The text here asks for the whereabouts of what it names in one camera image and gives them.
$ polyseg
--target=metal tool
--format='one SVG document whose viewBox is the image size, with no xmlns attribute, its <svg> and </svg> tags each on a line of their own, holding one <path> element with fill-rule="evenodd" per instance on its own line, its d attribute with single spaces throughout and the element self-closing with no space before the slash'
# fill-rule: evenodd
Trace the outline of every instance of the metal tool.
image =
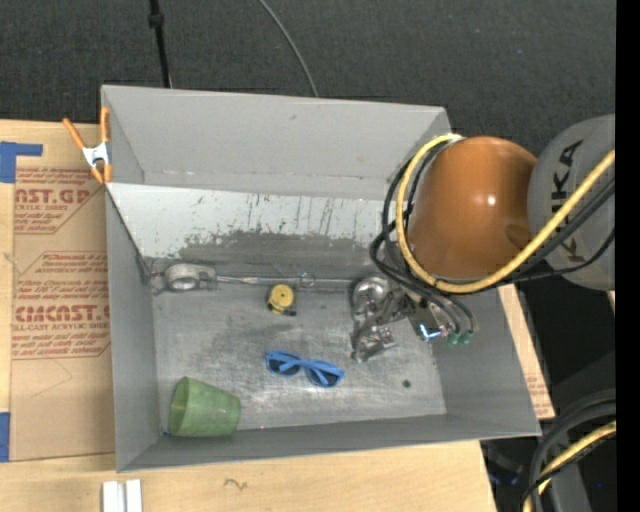
<svg viewBox="0 0 640 512">
<path fill-rule="evenodd" d="M 389 324 L 405 317 L 408 298 L 394 282 L 381 277 L 360 281 L 353 291 L 352 359 L 359 363 L 397 346 Z"/>
<path fill-rule="evenodd" d="M 424 341 L 441 339 L 449 345 L 468 345 L 478 325 L 469 312 L 444 296 L 433 301 L 411 302 L 407 314 L 416 334 Z"/>
<path fill-rule="evenodd" d="M 175 263 L 154 260 L 151 263 L 138 259 L 144 279 L 154 290 L 185 292 L 190 290 L 215 290 L 218 283 L 246 284 L 251 286 L 274 287 L 286 285 L 292 289 L 315 288 L 323 290 L 345 289 L 353 284 L 351 279 L 318 278 L 311 272 L 303 272 L 297 277 L 235 277 L 221 276 L 212 265 L 196 263 Z"/>
</svg>

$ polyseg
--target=wooden table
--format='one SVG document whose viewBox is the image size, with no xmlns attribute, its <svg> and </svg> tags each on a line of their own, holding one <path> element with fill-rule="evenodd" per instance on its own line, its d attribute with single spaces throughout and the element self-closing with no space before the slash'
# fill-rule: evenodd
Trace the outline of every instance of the wooden table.
<svg viewBox="0 0 640 512">
<path fill-rule="evenodd" d="M 84 127 L 88 143 L 93 131 Z M 61 147 L 65 137 L 59 123 L 0 121 L 0 140 L 44 142 L 49 161 L 70 151 L 68 141 Z M 10 405 L 13 190 L 0 184 L 0 412 Z M 501 297 L 538 415 L 549 417 L 553 411 L 515 289 L 501 289 Z M 136 473 L 117 474 L 114 467 L 113 454 L 0 464 L 0 510 L 99 510 L 103 482 L 134 478 L 142 480 L 145 512 L 496 510 L 475 441 Z"/>
</svg>

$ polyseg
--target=black cable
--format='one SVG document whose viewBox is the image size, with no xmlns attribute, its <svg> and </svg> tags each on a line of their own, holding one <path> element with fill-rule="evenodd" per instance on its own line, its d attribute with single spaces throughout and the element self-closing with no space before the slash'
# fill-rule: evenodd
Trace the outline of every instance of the black cable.
<svg viewBox="0 0 640 512">
<path fill-rule="evenodd" d="M 408 196 L 408 207 L 407 210 L 405 211 L 405 215 L 404 215 L 404 224 L 405 224 L 405 229 L 407 229 L 408 227 L 408 216 L 409 214 L 412 212 L 413 210 L 413 196 L 415 194 L 417 185 L 418 185 L 418 181 L 419 181 L 419 177 L 422 174 L 422 172 L 425 170 L 425 168 L 427 167 L 428 163 L 430 161 L 433 160 L 433 158 L 435 158 L 435 156 L 437 156 L 437 153 L 441 152 L 444 148 L 443 146 L 445 146 L 445 143 L 442 143 L 440 146 L 436 146 L 434 148 L 434 151 L 430 152 L 427 157 L 425 158 L 425 160 L 422 162 L 422 165 L 420 167 L 420 169 L 417 171 L 416 177 L 414 178 L 414 182 L 412 184 L 409 196 Z M 391 231 L 393 231 L 393 227 L 395 226 L 395 222 L 389 222 L 388 221 L 388 215 L 389 215 L 389 207 L 391 204 L 391 201 L 393 200 L 393 196 L 395 193 L 395 190 L 398 187 L 398 184 L 400 182 L 400 180 L 402 179 L 402 176 L 404 174 L 404 171 L 406 170 L 408 163 L 405 164 L 400 171 L 396 174 L 396 176 L 394 177 L 393 181 L 391 182 L 391 185 L 389 187 L 389 190 L 387 191 L 387 195 L 385 197 L 385 202 L 384 202 L 384 206 L 383 206 L 383 214 L 382 214 L 382 234 L 384 235 L 384 243 L 385 243 L 385 247 L 387 248 L 387 252 L 389 253 L 391 259 L 393 260 L 393 263 L 396 267 L 396 271 L 395 271 L 395 275 L 397 276 L 398 274 L 401 274 L 404 279 L 403 281 L 406 283 L 407 280 L 411 280 L 414 282 L 417 282 L 419 284 L 422 285 L 422 287 L 426 287 L 427 285 L 422 282 L 417 280 L 417 278 L 415 278 L 415 276 L 413 276 L 413 273 L 411 272 L 411 270 L 409 269 L 408 265 L 406 264 L 406 262 L 404 260 L 400 261 L 399 256 L 395 253 L 395 251 L 392 248 L 392 242 L 391 242 L 391 238 L 390 238 L 390 233 Z M 574 267 L 570 267 L 570 268 L 566 268 L 566 269 L 560 269 L 560 270 L 552 270 L 552 271 L 545 271 L 545 272 L 540 272 L 540 273 L 531 273 L 529 272 L 529 270 L 534 267 L 535 265 L 537 265 L 538 263 L 540 263 L 546 256 L 548 256 L 553 250 L 555 250 L 561 243 L 563 243 L 567 238 L 569 238 L 580 226 L 582 226 L 582 224 L 584 222 L 586 222 L 587 219 L 589 219 L 591 217 L 591 215 L 600 207 L 602 206 L 602 204 L 604 204 L 605 201 L 607 201 L 615 192 L 615 176 L 609 180 L 609 182 L 607 182 L 607 184 L 604 186 L 603 189 L 601 189 L 597 194 L 594 195 L 593 198 L 591 198 L 589 200 L 589 202 L 585 205 L 584 208 L 582 208 L 580 211 L 578 211 L 578 213 L 571 218 L 569 221 L 567 221 L 567 223 L 565 224 L 564 228 L 562 229 L 562 231 L 560 233 L 558 233 L 555 237 L 553 237 L 551 239 L 550 242 L 548 242 L 545 247 L 543 247 L 541 250 L 539 250 L 536 254 L 534 254 L 531 258 L 529 258 L 529 260 L 527 260 L 525 263 L 523 263 L 523 265 L 520 267 L 519 270 L 516 271 L 516 273 L 518 275 L 514 275 L 515 273 L 512 273 L 511 276 L 502 279 L 501 281 L 487 287 L 487 289 L 491 289 L 491 288 L 496 288 L 498 286 L 502 286 L 506 283 L 517 283 L 517 282 L 522 282 L 522 281 L 531 281 L 531 280 L 536 280 L 536 279 L 543 279 L 543 278 L 550 278 L 550 277 L 554 277 L 557 275 L 563 275 L 563 274 L 567 274 L 570 272 L 576 272 L 582 268 L 587 267 L 588 265 L 591 265 L 593 262 L 595 262 L 596 260 L 598 260 L 603 254 L 604 252 L 607 250 L 607 248 L 611 245 L 611 243 L 613 242 L 613 240 L 615 239 L 615 229 L 612 230 L 612 232 L 608 235 L 608 237 L 605 239 L 604 243 L 600 246 L 600 248 L 589 258 L 589 260 L 587 260 L 586 262 L 583 262 L 579 265 L 576 265 Z"/>
<path fill-rule="evenodd" d="M 527 261 L 525 261 L 518 271 L 524 275 L 531 267 L 540 263 L 551 254 L 560 244 L 569 238 L 582 224 L 584 224 L 600 206 L 602 206 L 615 193 L 615 176 L 602 188 L 577 214 L 571 218 L 562 231 L 553 237 L 544 247 L 538 250 Z"/>
<path fill-rule="evenodd" d="M 544 435 L 542 442 L 536 448 L 531 461 L 529 483 L 533 484 L 540 477 L 542 465 L 551 448 L 557 445 L 559 438 L 582 423 L 615 414 L 615 390 L 595 393 L 570 406 L 567 411 L 554 420 L 553 427 Z M 536 507 L 541 508 L 540 497 L 534 494 L 534 501 Z"/>
<path fill-rule="evenodd" d="M 269 16 L 271 16 L 271 19 L 275 22 L 275 24 L 278 25 L 278 28 L 280 29 L 280 32 L 282 32 L 282 35 L 287 40 L 287 43 L 289 44 L 289 46 L 293 50 L 293 53 L 295 53 L 296 58 L 298 59 L 298 62 L 300 63 L 300 67 L 302 67 L 302 71 L 304 71 L 304 74 L 307 76 L 307 80 L 309 82 L 309 86 L 311 87 L 311 90 L 313 91 L 313 95 L 316 98 L 319 98 L 320 94 L 318 93 L 318 89 L 316 88 L 316 84 L 313 82 L 313 78 L 311 77 L 311 73 L 309 72 L 309 68 L 307 68 L 307 64 L 305 63 L 304 59 L 302 58 L 302 55 L 298 51 L 298 47 L 293 42 L 293 39 L 291 39 L 291 36 L 287 32 L 287 29 L 284 28 L 284 25 L 282 24 L 280 19 L 276 16 L 276 13 L 273 12 L 271 7 L 269 7 L 269 5 L 267 4 L 266 0 L 258 0 L 258 2 L 260 2 L 260 5 L 262 5 L 264 10 L 267 11 L 267 14 L 269 14 Z"/>
<path fill-rule="evenodd" d="M 540 497 L 540 495 L 537 494 L 536 489 L 543 482 L 545 482 L 546 480 L 549 480 L 551 477 L 557 475 L 558 473 L 561 473 L 570 464 L 576 464 L 576 463 L 580 462 L 584 457 L 586 457 L 589 453 L 591 453 L 593 450 L 598 448 L 605 441 L 607 441 L 609 439 L 612 439 L 615 436 L 616 436 L 616 432 L 612 432 L 611 434 L 608 434 L 608 435 L 598 439 L 597 441 L 595 441 L 594 443 L 590 444 L 589 446 L 585 446 L 582 450 L 580 450 L 579 452 L 576 452 L 570 458 L 565 460 L 562 464 L 559 464 L 558 466 L 553 468 L 551 471 L 547 472 L 544 476 L 539 477 L 534 483 L 529 485 L 527 490 L 522 495 L 522 498 L 520 500 L 520 508 L 524 507 L 524 504 L 527 501 L 527 498 L 529 497 L 530 494 L 535 493 L 534 497 L 535 496 L 537 496 L 538 498 Z M 537 508 L 536 510 L 537 510 L 537 512 L 542 512 L 541 504 L 540 504 L 540 508 Z"/>
<path fill-rule="evenodd" d="M 443 141 L 441 144 L 435 146 L 433 148 L 434 150 L 431 151 L 427 155 L 427 157 L 423 160 L 414 178 L 413 186 L 411 188 L 411 192 L 409 195 L 409 206 L 403 214 L 405 220 L 407 219 L 409 213 L 412 210 L 411 199 L 413 198 L 413 194 L 415 193 L 420 175 L 427 168 L 428 164 L 440 153 L 440 151 L 444 150 L 444 148 L 448 144 L 449 144 L 449 141 Z M 369 256 L 371 260 L 375 263 L 375 265 L 378 267 L 378 269 L 387 277 L 395 280 L 396 282 L 399 282 L 400 284 L 405 286 L 407 289 L 415 292 L 420 297 L 433 302 L 440 309 L 446 310 L 446 306 L 443 304 L 443 300 L 445 300 L 445 296 L 441 294 L 439 291 L 435 291 L 435 289 L 430 288 L 424 282 L 420 281 L 419 279 L 417 279 L 415 276 L 411 274 L 409 269 L 403 265 L 404 260 L 401 260 L 400 257 L 395 252 L 393 243 L 391 241 L 391 232 L 395 229 L 395 220 L 391 222 L 389 222 L 388 220 L 391 201 L 393 200 L 395 190 L 398 187 L 398 184 L 400 183 L 400 180 L 402 179 L 402 176 L 404 175 L 404 172 L 406 171 L 406 168 L 408 165 L 409 165 L 409 162 L 407 162 L 405 165 L 403 165 L 400 168 L 398 173 L 396 173 L 393 180 L 391 181 L 391 184 L 389 185 L 389 189 L 385 196 L 385 200 L 382 207 L 382 232 L 374 239 L 374 241 L 369 246 Z M 395 265 L 395 268 L 385 264 L 378 258 L 378 250 L 380 249 L 383 242 L 385 243 L 385 247 L 387 249 L 386 254 L 388 254 L 389 257 L 392 259 Z M 471 325 L 469 332 L 474 333 L 477 330 L 477 324 L 476 324 L 475 317 L 473 316 L 469 308 L 467 308 L 464 304 L 460 303 L 459 301 L 453 299 L 450 296 L 446 296 L 446 300 L 453 303 L 467 316 L 469 320 L 469 324 Z M 456 334 L 459 334 L 459 325 L 456 325 Z"/>
<path fill-rule="evenodd" d="M 600 248 L 593 254 L 593 256 L 591 256 L 591 258 L 589 258 L 584 263 L 580 263 L 580 265 L 576 265 L 575 267 L 563 268 L 563 269 L 560 269 L 560 270 L 548 270 L 548 271 L 545 271 L 545 272 L 538 272 L 538 273 L 534 273 L 534 274 L 525 274 L 525 275 L 522 275 L 522 276 L 508 278 L 508 279 L 502 281 L 500 284 L 502 285 L 504 283 L 529 282 L 529 281 L 534 281 L 536 279 L 544 279 L 544 278 L 555 277 L 555 276 L 560 276 L 560 275 L 564 275 L 564 274 L 570 274 L 571 272 L 577 272 L 578 270 L 581 270 L 581 269 L 583 269 L 585 267 L 588 267 L 594 261 L 598 260 L 605 253 L 605 251 L 609 248 L 609 246 L 612 244 L 612 242 L 615 240 L 615 238 L 616 238 L 616 230 L 615 230 L 615 228 L 613 228 L 611 230 L 611 232 L 609 233 L 609 235 L 607 236 L 607 238 L 605 239 L 605 241 L 600 246 Z"/>
<path fill-rule="evenodd" d="M 162 83 L 167 89 L 173 88 L 171 75 L 169 74 L 169 61 L 167 60 L 167 50 L 164 45 L 164 14 L 160 12 L 160 3 L 158 0 L 149 0 L 151 4 L 151 14 L 149 15 L 149 27 L 156 32 L 156 42 L 158 44 L 158 53 L 160 55 L 160 67 L 162 68 Z"/>
</svg>

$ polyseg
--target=green cup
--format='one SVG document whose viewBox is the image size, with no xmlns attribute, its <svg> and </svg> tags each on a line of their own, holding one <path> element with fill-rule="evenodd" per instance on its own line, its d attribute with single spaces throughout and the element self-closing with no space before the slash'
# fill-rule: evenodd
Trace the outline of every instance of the green cup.
<svg viewBox="0 0 640 512">
<path fill-rule="evenodd" d="M 171 401 L 169 432 L 178 437 L 233 434 L 240 421 L 238 397 L 190 377 L 178 382 Z"/>
</svg>

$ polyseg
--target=metal clamp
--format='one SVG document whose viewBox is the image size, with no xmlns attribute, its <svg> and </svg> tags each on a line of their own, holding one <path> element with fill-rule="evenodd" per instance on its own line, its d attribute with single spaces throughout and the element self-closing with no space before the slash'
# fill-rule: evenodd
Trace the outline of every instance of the metal clamp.
<svg viewBox="0 0 640 512">
<path fill-rule="evenodd" d="M 204 265 L 178 263 L 167 268 L 164 277 L 167 288 L 174 292 L 213 290 L 218 286 L 215 269 Z"/>
<path fill-rule="evenodd" d="M 100 111 L 100 139 L 102 142 L 94 148 L 86 147 L 80 133 L 69 119 L 65 117 L 62 120 L 62 124 L 67 128 L 73 142 L 82 151 L 85 160 L 91 166 L 91 174 L 93 174 L 96 181 L 101 185 L 104 185 L 105 182 L 110 182 L 113 170 L 109 159 L 109 109 L 102 107 Z M 96 164 L 99 161 L 104 162 L 104 176 L 98 171 Z"/>
</svg>

